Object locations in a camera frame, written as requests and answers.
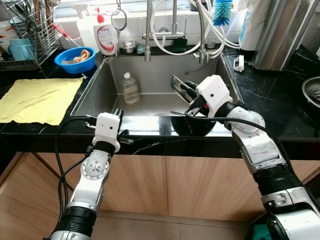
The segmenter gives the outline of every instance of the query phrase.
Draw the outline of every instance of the cleaning spray bottle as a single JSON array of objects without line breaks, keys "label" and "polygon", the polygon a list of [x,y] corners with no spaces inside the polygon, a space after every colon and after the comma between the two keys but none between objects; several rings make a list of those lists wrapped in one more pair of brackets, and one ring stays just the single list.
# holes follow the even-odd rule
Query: cleaning spray bottle
[{"label": "cleaning spray bottle", "polygon": [[114,55],[116,52],[117,31],[111,23],[111,19],[105,20],[104,16],[100,14],[99,8],[97,24],[93,26],[93,32],[96,43],[103,55]]},{"label": "cleaning spray bottle", "polygon": [[88,7],[89,5],[87,3],[75,3],[72,8],[77,11],[79,16],[76,26],[80,32],[84,46],[93,48],[98,53],[99,48],[95,40],[93,30],[94,21],[92,20],[92,16],[88,11]]}]

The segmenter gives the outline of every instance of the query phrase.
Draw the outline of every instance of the plastic water bottle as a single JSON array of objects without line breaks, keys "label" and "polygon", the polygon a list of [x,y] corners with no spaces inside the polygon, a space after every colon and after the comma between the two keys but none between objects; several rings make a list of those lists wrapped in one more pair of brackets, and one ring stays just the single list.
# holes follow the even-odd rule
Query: plastic water bottle
[{"label": "plastic water bottle", "polygon": [[130,76],[129,72],[126,72],[124,74],[122,85],[124,101],[127,104],[133,104],[140,100],[137,81]]}]

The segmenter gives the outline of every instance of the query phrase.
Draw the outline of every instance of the yellow cloth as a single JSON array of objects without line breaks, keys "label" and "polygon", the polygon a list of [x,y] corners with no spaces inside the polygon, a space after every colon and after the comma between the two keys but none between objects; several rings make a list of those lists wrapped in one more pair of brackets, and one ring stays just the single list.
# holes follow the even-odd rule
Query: yellow cloth
[{"label": "yellow cloth", "polygon": [[0,123],[59,125],[81,78],[20,79],[0,99]]}]

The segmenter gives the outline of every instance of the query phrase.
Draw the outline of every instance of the blue cup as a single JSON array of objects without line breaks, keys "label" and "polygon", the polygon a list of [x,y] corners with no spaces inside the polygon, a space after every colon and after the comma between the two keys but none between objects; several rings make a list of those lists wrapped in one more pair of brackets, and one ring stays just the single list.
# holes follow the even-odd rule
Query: blue cup
[{"label": "blue cup", "polygon": [[14,60],[32,60],[35,59],[35,49],[29,38],[10,40],[8,51],[12,54]]}]

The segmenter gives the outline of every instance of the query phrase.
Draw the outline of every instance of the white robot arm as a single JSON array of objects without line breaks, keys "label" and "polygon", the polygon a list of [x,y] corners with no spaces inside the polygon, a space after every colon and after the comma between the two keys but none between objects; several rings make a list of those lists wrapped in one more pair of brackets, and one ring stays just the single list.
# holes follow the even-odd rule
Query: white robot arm
[{"label": "white robot arm", "polygon": [[93,150],[81,165],[81,178],[64,209],[61,221],[49,238],[51,240],[90,240],[100,205],[104,184],[108,178],[111,158],[120,149],[118,132],[123,111],[100,113],[92,141]]},{"label": "white robot arm", "polygon": [[[207,77],[195,91],[198,95],[189,103],[187,116],[205,112],[202,111],[205,106],[208,108],[208,120],[215,117],[240,119],[265,127],[260,114],[232,104],[229,90],[219,75]],[[235,121],[224,121],[224,125],[239,143],[243,159],[258,184],[264,208],[271,213],[267,225],[272,239],[319,240],[319,206],[275,141],[265,131],[252,125]]]}]

